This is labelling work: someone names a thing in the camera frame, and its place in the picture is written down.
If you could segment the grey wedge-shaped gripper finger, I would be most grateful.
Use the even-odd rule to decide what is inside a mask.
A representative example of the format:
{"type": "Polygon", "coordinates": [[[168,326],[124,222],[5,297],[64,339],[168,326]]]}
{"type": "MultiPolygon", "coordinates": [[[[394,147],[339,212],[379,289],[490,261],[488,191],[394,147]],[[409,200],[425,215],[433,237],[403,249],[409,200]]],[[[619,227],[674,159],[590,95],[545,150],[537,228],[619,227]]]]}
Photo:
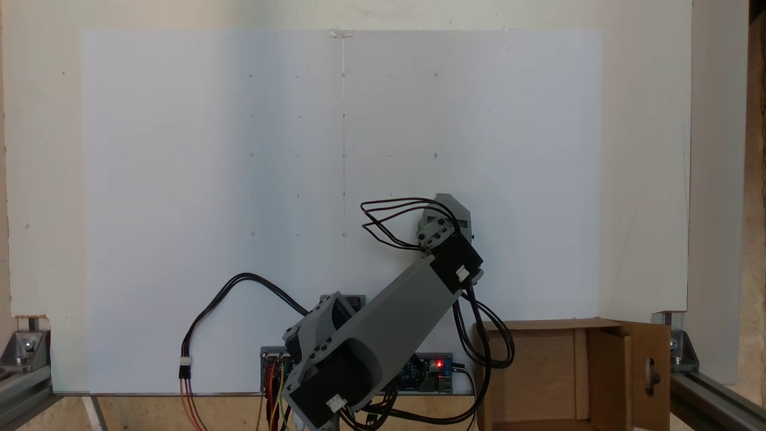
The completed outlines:
{"type": "Polygon", "coordinates": [[[470,211],[457,198],[448,193],[438,193],[435,200],[451,210],[456,216],[457,224],[460,227],[461,234],[471,242],[474,238],[472,232],[472,221],[470,211]]]}

